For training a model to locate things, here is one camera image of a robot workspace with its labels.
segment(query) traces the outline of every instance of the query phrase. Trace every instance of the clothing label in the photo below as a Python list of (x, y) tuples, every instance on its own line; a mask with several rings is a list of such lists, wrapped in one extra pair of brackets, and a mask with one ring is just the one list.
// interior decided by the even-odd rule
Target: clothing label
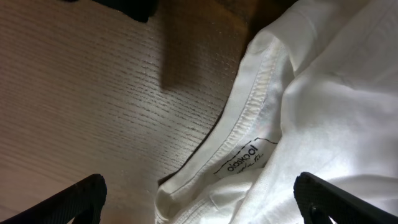
[(249, 141), (243, 147), (232, 150), (228, 159), (214, 172), (219, 178), (238, 174), (245, 170), (257, 169), (264, 166), (276, 147), (276, 142), (264, 138)]

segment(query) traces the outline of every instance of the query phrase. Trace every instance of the oldskool logo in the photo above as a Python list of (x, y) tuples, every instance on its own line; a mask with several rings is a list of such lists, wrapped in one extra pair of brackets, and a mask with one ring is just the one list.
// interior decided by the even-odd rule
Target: oldskool logo
[(249, 150), (247, 151), (247, 153), (246, 153), (245, 155), (243, 155), (242, 157), (238, 158), (238, 159), (237, 159), (235, 162), (233, 162), (232, 164), (231, 164), (231, 163), (228, 164), (229, 167), (227, 168), (227, 170), (230, 171), (230, 172), (233, 172), (233, 171), (234, 171), (236, 168), (238, 168), (240, 165), (244, 164), (245, 161), (249, 161), (250, 158), (253, 159), (253, 157), (254, 157), (255, 162), (257, 162), (258, 159), (262, 156), (262, 155), (259, 155), (259, 154), (256, 155), (256, 153), (257, 153), (258, 151), (259, 151), (259, 150), (258, 150), (256, 147), (254, 147), (253, 145), (250, 145)]
[(243, 172), (248, 167), (260, 168), (264, 165), (269, 157), (269, 151), (273, 151), (276, 142), (272, 142), (268, 139), (256, 138), (255, 140), (249, 141), (241, 149), (238, 149), (237, 153), (228, 161), (226, 161), (214, 175), (222, 178), (231, 174), (238, 174)]

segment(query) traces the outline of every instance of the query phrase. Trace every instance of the wooden table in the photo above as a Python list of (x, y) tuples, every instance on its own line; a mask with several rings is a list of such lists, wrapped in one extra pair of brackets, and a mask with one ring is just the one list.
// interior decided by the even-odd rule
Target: wooden table
[(152, 223), (157, 181), (223, 110), (248, 40), (285, 5), (160, 1), (147, 24), (93, 1), (0, 1), (0, 221), (94, 173), (102, 223)]

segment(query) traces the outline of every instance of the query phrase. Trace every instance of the white t-shirt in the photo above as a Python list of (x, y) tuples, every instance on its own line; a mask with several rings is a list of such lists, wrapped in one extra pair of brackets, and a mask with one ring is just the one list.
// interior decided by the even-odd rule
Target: white t-shirt
[(303, 223), (304, 171), (398, 215), (397, 4), (301, 0), (261, 30), (157, 223)]

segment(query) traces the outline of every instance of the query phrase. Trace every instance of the dark object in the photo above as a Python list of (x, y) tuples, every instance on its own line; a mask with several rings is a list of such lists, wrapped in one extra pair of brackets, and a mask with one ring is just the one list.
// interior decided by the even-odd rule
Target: dark object
[(1, 223), (98, 224), (105, 199), (105, 180), (93, 174)]
[(100, 4), (119, 10), (129, 17), (139, 21), (147, 22), (148, 17), (153, 15), (157, 0), (94, 0)]
[(332, 224), (330, 218), (338, 224), (398, 223), (398, 217), (308, 172), (296, 178), (294, 197), (305, 224)]

